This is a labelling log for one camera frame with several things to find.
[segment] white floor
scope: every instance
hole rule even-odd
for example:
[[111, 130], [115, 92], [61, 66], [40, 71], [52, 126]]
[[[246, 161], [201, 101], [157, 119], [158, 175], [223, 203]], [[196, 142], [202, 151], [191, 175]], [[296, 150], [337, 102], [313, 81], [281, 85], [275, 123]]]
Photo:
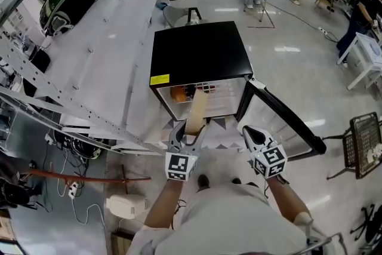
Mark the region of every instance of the white floor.
[[[348, 19], [340, 9], [336, 9], [331, 15], [326, 8], [314, 9], [314, 1], [301, 0], [298, 7], [289, 0], [268, 0], [270, 4], [299, 16], [314, 27], [320, 26], [341, 38], [349, 23]], [[203, 19], [209, 21], [234, 20], [256, 77], [303, 121], [316, 125], [317, 135], [323, 137], [343, 133], [354, 116], [368, 112], [382, 115], [381, 96], [375, 85], [366, 90], [364, 83], [360, 82], [352, 91], [346, 89], [356, 77], [357, 71], [352, 62], [348, 70], [336, 65], [338, 51], [333, 42], [326, 40], [319, 31], [270, 4], [267, 10], [275, 28], [266, 16], [260, 23], [256, 19], [259, 17], [256, 9], [250, 13], [243, 12], [242, 0], [172, 2], [176, 7], [198, 7]], [[277, 51], [282, 47], [293, 47], [295, 51]], [[327, 181], [327, 175], [343, 168], [344, 160], [341, 141], [330, 140], [326, 144], [328, 150], [325, 155], [290, 162], [285, 177], [310, 208], [317, 224], [327, 234], [341, 231], [349, 254], [358, 254], [362, 239], [354, 242], [354, 235], [350, 236], [349, 231], [361, 220], [362, 206], [378, 204], [382, 199], [379, 185], [382, 167], [362, 180], [356, 180], [353, 173], [346, 173]], [[199, 173], [206, 173], [212, 185], [228, 182], [232, 177], [239, 176], [243, 182], [253, 181], [263, 188], [264, 180], [254, 174], [243, 154], [215, 150], [203, 152], [202, 155], [203, 160], [198, 164], [196, 173], [184, 186], [182, 199], [187, 201], [195, 192]], [[121, 163], [129, 171], [152, 177], [151, 182], [129, 185], [131, 192], [145, 194], [152, 203], [166, 181], [164, 159], [109, 154], [109, 173], [112, 173], [113, 168], [120, 167]], [[127, 223], [124, 223], [125, 227], [132, 227], [134, 222]]]

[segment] black fridge top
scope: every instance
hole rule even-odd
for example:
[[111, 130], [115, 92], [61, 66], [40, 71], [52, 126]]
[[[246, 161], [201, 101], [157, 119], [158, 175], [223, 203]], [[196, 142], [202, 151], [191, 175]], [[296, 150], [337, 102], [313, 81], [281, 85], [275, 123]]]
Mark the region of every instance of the black fridge top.
[[252, 75], [247, 52], [233, 21], [155, 32], [150, 77], [167, 76], [166, 87]]

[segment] mini fridge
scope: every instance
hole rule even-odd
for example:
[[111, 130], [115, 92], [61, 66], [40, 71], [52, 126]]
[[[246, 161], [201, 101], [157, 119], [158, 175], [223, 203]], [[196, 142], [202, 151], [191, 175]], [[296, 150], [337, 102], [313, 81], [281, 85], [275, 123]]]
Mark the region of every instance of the mini fridge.
[[208, 93], [206, 118], [234, 115], [238, 122], [255, 96], [295, 131], [312, 151], [319, 154], [326, 151], [321, 138], [254, 78], [233, 21], [156, 32], [150, 88], [175, 121], [187, 119], [195, 90]]

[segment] gray floor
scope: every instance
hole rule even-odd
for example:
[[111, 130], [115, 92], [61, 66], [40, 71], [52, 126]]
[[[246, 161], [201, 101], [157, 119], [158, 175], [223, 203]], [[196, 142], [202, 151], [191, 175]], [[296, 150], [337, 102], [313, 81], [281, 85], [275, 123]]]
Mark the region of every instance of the gray floor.
[[[349, 24], [341, 10], [329, 15], [326, 8], [314, 9], [315, 0], [300, 0], [298, 7], [289, 0], [268, 0], [285, 11], [293, 13], [315, 27], [322, 27], [341, 38]], [[380, 93], [373, 85], [364, 89], [360, 82], [352, 91], [349, 85], [356, 77], [354, 63], [348, 70], [337, 66], [337, 49], [333, 42], [326, 40], [319, 31], [310, 28], [279, 9], [268, 5], [268, 13], [275, 25], [274, 29], [264, 17], [260, 23], [257, 9], [243, 12], [242, 0], [178, 0], [176, 7], [198, 7], [202, 17], [209, 21], [234, 20], [247, 48], [256, 77], [285, 102], [303, 121], [315, 127], [319, 136], [340, 134], [349, 127], [349, 120], [368, 112], [382, 115]], [[278, 51], [282, 47], [293, 47], [297, 52]], [[328, 150], [323, 156], [290, 162], [286, 178], [311, 209], [317, 224], [327, 233], [341, 231], [349, 248], [349, 254], [356, 254], [359, 247], [354, 236], [349, 235], [352, 226], [361, 220], [360, 209], [372, 202], [379, 203], [382, 191], [379, 182], [382, 168], [362, 180], [354, 174], [346, 173], [334, 180], [326, 176], [343, 168], [343, 154], [340, 141], [327, 141]], [[246, 163], [245, 157], [236, 152], [209, 150], [202, 153], [196, 173], [184, 186], [181, 198], [188, 200], [196, 190], [199, 173], [207, 173], [212, 185], [228, 182], [239, 176], [244, 182], [257, 182], [264, 186], [264, 180], [256, 177]], [[147, 195], [152, 203], [165, 183], [164, 159], [148, 156], [109, 155], [110, 165], [120, 167], [125, 164], [135, 173], [152, 176], [151, 182], [130, 186], [132, 192]], [[138, 228], [139, 222], [123, 222], [122, 227]]]
[[[44, 137], [48, 128], [23, 114], [18, 114], [11, 132], [7, 141], [8, 154], [32, 159], [41, 169], [46, 148]], [[64, 158], [63, 151], [48, 146], [45, 169], [49, 170], [52, 162], [54, 171], [61, 172]], [[106, 154], [102, 154], [97, 160], [91, 161], [87, 176], [104, 177], [105, 160]], [[73, 174], [74, 171], [77, 169], [67, 163], [64, 173]], [[36, 186], [39, 183], [43, 187], [42, 195], [32, 197], [31, 201], [39, 201], [51, 211], [50, 213], [41, 207], [36, 211], [20, 206], [10, 209], [14, 233], [25, 252], [29, 255], [105, 255], [105, 232], [98, 209], [91, 208], [88, 224], [81, 225], [75, 219], [67, 191], [64, 197], [59, 197], [57, 180], [47, 179], [47, 193], [44, 181], [39, 177], [31, 177], [28, 180], [28, 186]], [[64, 183], [60, 182], [60, 193], [63, 193], [63, 190]], [[102, 184], [85, 184], [82, 195], [75, 199], [79, 220], [86, 221], [87, 208], [93, 203], [98, 203], [103, 208]]]

